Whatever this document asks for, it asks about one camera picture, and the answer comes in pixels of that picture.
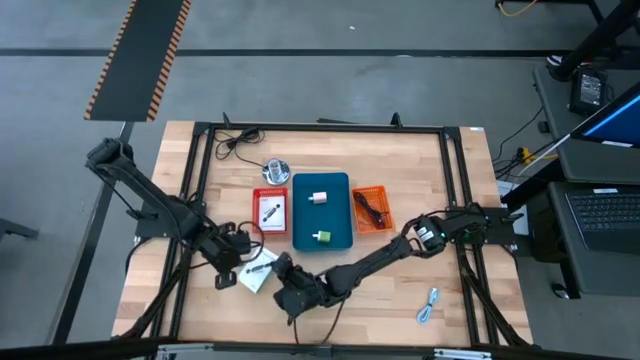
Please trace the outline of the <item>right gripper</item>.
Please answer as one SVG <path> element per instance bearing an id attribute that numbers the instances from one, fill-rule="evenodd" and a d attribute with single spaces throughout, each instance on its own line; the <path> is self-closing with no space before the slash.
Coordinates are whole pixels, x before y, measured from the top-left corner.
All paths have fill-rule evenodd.
<path id="1" fill-rule="evenodd" d="M 273 298 L 287 314 L 288 323 L 328 300 L 326 286 L 317 276 L 295 265 L 289 253 L 282 252 L 278 256 L 273 263 L 273 272 L 282 283 L 282 288 L 274 293 Z"/>

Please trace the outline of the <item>blue plastic bin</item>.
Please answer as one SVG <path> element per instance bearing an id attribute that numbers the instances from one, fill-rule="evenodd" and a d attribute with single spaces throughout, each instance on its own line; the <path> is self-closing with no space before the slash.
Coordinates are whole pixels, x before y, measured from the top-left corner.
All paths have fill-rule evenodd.
<path id="1" fill-rule="evenodd" d="M 308 198 L 326 192 L 324 204 Z M 349 177 L 344 172 L 298 173 L 292 182 L 292 246 L 303 252 L 347 250 L 353 246 Z M 331 233 L 331 241 L 318 243 L 312 235 Z"/>

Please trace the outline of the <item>red mesh basket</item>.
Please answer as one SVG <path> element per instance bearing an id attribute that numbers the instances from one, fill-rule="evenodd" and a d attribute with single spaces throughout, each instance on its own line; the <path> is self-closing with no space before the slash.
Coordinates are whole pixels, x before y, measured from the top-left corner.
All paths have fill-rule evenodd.
<path id="1" fill-rule="evenodd" d="M 264 232 L 259 226 L 258 210 L 259 200 L 261 197 L 270 196 L 284 196 L 285 197 L 285 209 L 286 209 L 286 228 L 284 231 L 267 231 Z M 286 233 L 288 229 L 288 190 L 286 187 L 274 187 L 274 188 L 256 188 L 253 190 L 253 202 L 252 202 L 252 220 L 253 222 L 265 233 L 265 234 L 282 234 Z"/>

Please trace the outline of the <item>silver round puck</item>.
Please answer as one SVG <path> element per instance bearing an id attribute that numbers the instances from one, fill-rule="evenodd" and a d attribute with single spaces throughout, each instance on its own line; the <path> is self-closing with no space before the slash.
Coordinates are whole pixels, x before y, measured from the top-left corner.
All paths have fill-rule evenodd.
<path id="1" fill-rule="evenodd" d="M 283 160 L 272 158 L 262 168 L 264 181 L 271 186 L 285 184 L 291 177 L 289 165 Z"/>

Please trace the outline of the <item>orange mesh basket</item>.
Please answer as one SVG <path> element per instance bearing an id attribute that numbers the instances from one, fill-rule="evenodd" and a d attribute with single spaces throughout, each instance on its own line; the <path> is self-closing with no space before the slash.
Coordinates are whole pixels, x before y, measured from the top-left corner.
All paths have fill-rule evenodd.
<path id="1" fill-rule="evenodd" d="M 394 229 L 389 196 L 383 185 L 353 188 L 351 195 L 359 234 L 388 232 Z"/>

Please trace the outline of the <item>black floor strip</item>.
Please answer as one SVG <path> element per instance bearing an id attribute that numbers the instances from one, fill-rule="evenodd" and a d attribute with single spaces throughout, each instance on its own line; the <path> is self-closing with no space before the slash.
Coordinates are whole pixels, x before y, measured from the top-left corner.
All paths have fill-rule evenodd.
<path id="1" fill-rule="evenodd" d="M 113 180 L 102 181 L 72 266 L 72 272 L 65 285 L 54 327 L 51 330 L 50 343 L 52 345 L 63 345 L 68 341 L 109 211 L 114 194 L 114 186 L 115 182 Z"/>

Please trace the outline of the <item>black crossbeam with brackets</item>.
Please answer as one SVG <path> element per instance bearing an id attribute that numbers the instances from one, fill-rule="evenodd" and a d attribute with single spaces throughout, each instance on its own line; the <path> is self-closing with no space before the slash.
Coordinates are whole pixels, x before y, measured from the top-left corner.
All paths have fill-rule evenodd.
<path id="1" fill-rule="evenodd" d="M 121 360 L 183 352 L 266 352 L 305 354 L 329 358 L 334 355 L 402 355 L 451 360 L 628 360 L 535 347 L 478 344 L 472 347 L 294 345 L 284 343 L 192 342 L 169 337 L 115 339 L 108 341 L 42 345 L 0 349 L 0 360 Z"/>

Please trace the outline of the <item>black orange-striped floor mat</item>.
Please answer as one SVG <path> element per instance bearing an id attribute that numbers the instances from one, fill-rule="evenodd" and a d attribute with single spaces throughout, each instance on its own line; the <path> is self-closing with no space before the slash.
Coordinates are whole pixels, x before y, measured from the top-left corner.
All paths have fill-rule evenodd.
<path id="1" fill-rule="evenodd" d="M 131 0 L 84 113 L 152 122 L 159 113 L 193 0 Z"/>

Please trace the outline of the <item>grey chair base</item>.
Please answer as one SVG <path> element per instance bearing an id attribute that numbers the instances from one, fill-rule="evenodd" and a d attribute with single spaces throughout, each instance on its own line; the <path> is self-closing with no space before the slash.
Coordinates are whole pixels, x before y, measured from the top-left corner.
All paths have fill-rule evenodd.
<path id="1" fill-rule="evenodd" d="M 17 235 L 26 239 L 36 239 L 39 231 L 27 226 L 0 218 L 0 242 L 5 235 Z"/>

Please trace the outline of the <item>black laptop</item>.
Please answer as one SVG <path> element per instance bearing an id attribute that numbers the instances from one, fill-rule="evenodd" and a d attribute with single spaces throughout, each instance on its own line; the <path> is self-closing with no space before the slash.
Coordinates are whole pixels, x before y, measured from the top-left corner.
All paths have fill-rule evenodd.
<path id="1" fill-rule="evenodd" d="M 565 194 L 586 248 L 640 256 L 640 186 Z"/>

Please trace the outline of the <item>grey side desk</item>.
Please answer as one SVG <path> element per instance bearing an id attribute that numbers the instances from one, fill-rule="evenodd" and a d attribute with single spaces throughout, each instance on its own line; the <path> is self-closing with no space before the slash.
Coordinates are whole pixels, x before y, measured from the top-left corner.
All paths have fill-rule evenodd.
<path id="1" fill-rule="evenodd" d="M 640 81 L 640 71 L 608 70 L 614 98 Z M 560 139 L 582 123 L 584 116 L 568 110 L 571 83 L 551 77 L 546 65 L 533 70 L 537 93 L 550 134 Z M 566 258 L 561 270 L 569 296 L 612 295 L 640 297 L 640 256 L 596 252 L 584 245 L 566 201 L 570 190 L 602 185 L 640 185 L 640 149 L 626 149 L 568 139 L 557 149 L 558 160 L 535 175 L 547 175 L 551 184 L 542 190 L 552 206 L 562 236 Z"/>

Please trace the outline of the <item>black stand leg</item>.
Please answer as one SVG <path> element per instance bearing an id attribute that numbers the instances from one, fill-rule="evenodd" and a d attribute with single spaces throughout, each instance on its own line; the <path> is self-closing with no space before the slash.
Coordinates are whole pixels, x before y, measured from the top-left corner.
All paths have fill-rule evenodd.
<path id="1" fill-rule="evenodd" d="M 577 48 L 563 58 L 562 62 L 551 67 L 549 73 L 558 81 L 567 81 L 580 64 L 617 36 L 628 30 L 640 12 L 640 0 L 621 0 Z"/>

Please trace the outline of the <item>blue-lit monitor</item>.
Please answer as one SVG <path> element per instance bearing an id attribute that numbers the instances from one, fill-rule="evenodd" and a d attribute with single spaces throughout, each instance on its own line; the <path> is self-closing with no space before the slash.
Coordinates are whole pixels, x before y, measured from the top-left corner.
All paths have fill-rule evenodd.
<path id="1" fill-rule="evenodd" d="M 569 133 L 572 139 L 640 148 L 640 81 Z"/>

